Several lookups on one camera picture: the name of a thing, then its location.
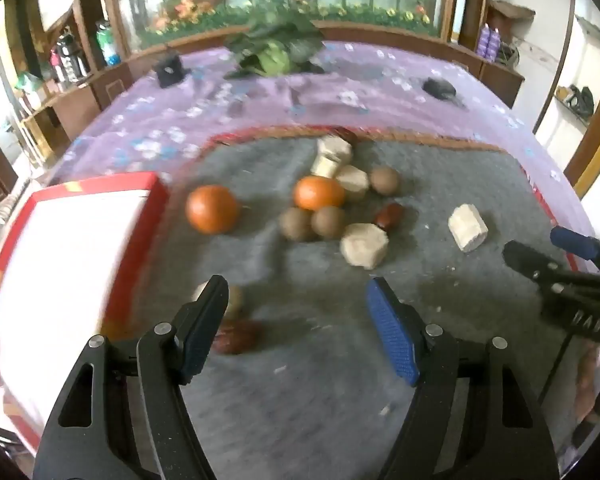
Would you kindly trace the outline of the purple floral tablecloth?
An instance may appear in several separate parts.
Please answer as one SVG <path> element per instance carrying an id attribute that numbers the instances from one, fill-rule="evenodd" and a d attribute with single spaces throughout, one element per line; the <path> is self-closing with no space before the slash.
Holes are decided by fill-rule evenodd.
<path id="1" fill-rule="evenodd" d="M 154 73 L 140 77 L 72 142 L 48 182 L 128 171 L 169 179 L 212 136 L 250 128 L 396 128 L 502 148 L 524 168 L 558 224 L 593 234 L 577 194 L 531 129 L 463 67 L 338 41 L 326 44 L 315 62 L 324 74 L 228 80 L 234 63 L 226 49 L 186 55 L 180 84 L 161 89 Z M 449 81 L 466 107 L 428 96 L 426 78 Z"/>

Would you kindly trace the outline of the beige block small back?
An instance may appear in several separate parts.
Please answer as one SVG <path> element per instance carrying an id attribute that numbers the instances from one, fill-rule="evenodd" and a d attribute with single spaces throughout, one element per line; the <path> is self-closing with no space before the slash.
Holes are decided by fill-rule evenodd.
<path id="1" fill-rule="evenodd" d="M 318 154 L 311 167 L 314 177 L 333 179 L 341 167 L 341 159 L 331 154 Z"/>

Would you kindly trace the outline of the hexagonal beige block front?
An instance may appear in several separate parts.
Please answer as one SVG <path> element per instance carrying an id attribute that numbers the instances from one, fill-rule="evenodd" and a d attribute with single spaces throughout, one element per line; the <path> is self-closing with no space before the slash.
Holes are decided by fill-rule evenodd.
<path id="1" fill-rule="evenodd" d="M 343 231 L 340 252 L 350 266 L 374 270 L 388 252 L 389 237 L 373 223 L 352 223 Z"/>

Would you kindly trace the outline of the beige block top back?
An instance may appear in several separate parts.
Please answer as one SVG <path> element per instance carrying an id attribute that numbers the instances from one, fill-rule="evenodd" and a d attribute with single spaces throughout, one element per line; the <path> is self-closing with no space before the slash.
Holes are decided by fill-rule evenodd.
<path id="1" fill-rule="evenodd" d="M 336 134 L 322 136 L 317 141 L 317 151 L 321 156 L 337 159 L 347 165 L 352 159 L 352 144 Z"/>

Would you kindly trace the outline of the blue green bottle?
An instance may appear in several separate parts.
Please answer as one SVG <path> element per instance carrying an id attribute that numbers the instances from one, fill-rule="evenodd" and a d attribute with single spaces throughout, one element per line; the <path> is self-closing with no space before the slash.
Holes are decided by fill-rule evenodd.
<path id="1" fill-rule="evenodd" d="M 100 20 L 96 23 L 96 40 L 102 51 L 102 57 L 108 66 L 121 63 L 120 54 L 114 44 L 114 35 L 107 20 Z"/>

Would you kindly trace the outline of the black mouse-like object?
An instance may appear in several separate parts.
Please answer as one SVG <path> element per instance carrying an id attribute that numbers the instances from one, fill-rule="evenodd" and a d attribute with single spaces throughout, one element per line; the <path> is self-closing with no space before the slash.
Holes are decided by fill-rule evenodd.
<path id="1" fill-rule="evenodd" d="M 446 79 L 426 78 L 422 82 L 422 91 L 438 101 L 451 103 L 459 108 L 466 107 L 466 104 L 456 88 Z"/>

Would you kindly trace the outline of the orange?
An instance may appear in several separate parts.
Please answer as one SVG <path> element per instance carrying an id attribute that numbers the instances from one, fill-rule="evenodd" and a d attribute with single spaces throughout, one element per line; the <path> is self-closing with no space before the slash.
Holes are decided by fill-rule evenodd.
<path id="1" fill-rule="evenodd" d="M 294 186 L 294 203 L 305 210 L 317 211 L 329 206 L 340 207 L 345 200 L 346 192 L 335 179 L 307 176 Z"/>
<path id="2" fill-rule="evenodd" d="M 198 232 L 216 235 L 230 232 L 237 224 L 242 205 L 228 188 L 203 185 L 187 196 L 185 214 Z"/>

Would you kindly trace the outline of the green leafy vegetable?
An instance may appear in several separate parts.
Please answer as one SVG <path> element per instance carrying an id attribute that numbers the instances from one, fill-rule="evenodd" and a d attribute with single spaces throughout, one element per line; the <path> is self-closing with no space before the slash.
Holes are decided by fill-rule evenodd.
<path id="1" fill-rule="evenodd" d="M 304 15 L 278 14 L 229 36 L 225 47 L 235 68 L 226 79 L 324 74 L 313 59 L 324 49 L 323 33 Z"/>

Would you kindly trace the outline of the dark red jujube back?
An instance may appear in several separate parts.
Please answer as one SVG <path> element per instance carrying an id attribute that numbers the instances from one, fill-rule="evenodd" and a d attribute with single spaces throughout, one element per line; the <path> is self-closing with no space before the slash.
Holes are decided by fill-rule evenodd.
<path id="1" fill-rule="evenodd" d="M 334 133 L 336 133 L 337 136 L 340 136 L 342 140 L 345 140 L 351 145 L 358 144 L 358 141 L 360 140 L 358 134 L 355 131 L 350 130 L 348 128 L 337 127 L 334 129 Z"/>

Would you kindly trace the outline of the black thermos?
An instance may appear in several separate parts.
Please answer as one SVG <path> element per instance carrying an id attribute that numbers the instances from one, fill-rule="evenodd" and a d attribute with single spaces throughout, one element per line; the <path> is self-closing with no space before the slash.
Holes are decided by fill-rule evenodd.
<path id="1" fill-rule="evenodd" d="M 56 51 L 68 79 L 76 84 L 88 75 L 88 64 L 76 37 L 66 27 L 56 41 Z"/>

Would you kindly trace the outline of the brown kiwi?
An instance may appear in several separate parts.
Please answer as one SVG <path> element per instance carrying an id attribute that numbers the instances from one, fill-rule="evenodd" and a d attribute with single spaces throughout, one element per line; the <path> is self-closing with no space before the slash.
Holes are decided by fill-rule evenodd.
<path id="1" fill-rule="evenodd" d="M 396 195 L 400 190 L 400 174 L 389 166 L 375 167 L 370 172 L 370 186 L 382 196 Z"/>
<path id="2" fill-rule="evenodd" d="M 338 207 L 326 206 L 312 214 L 313 232 L 325 240 L 338 240 L 347 225 L 346 213 Z"/>
<path id="3" fill-rule="evenodd" d="M 292 242 L 308 242 L 313 240 L 315 233 L 311 226 L 312 214 L 304 209 L 291 207 L 279 216 L 279 229 L 286 240 Z"/>

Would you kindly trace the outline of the red box with white inside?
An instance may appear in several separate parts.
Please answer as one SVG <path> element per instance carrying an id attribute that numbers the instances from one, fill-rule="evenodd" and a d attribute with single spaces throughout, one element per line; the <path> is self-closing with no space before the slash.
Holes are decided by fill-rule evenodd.
<path id="1" fill-rule="evenodd" d="M 0 244 L 0 405 L 30 452 L 87 339 L 129 330 L 169 190 L 110 174 L 31 193 Z"/>

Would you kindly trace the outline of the black cylinder device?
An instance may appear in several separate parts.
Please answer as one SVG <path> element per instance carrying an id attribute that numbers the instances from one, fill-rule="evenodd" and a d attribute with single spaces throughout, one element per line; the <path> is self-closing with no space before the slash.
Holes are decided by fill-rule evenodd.
<path id="1" fill-rule="evenodd" d="M 161 89 L 180 84 L 186 77 L 182 59 L 177 53 L 168 53 L 155 62 L 152 68 Z"/>

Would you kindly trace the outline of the brown kiwi middle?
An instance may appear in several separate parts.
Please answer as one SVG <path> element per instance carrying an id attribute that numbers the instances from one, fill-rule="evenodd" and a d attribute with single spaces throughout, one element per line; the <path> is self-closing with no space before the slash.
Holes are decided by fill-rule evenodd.
<path id="1" fill-rule="evenodd" d="M 312 214 L 313 232 L 325 240 L 338 240 L 347 225 L 346 213 L 338 207 L 326 206 Z"/>

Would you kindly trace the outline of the wooden side cabinet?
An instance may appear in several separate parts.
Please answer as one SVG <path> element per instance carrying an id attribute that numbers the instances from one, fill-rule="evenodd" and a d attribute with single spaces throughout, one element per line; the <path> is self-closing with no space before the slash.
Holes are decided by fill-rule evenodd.
<path id="1" fill-rule="evenodd" d="M 32 142 L 34 156 L 43 165 L 50 165 L 133 82 L 128 64 L 122 63 L 50 96 L 20 122 Z"/>

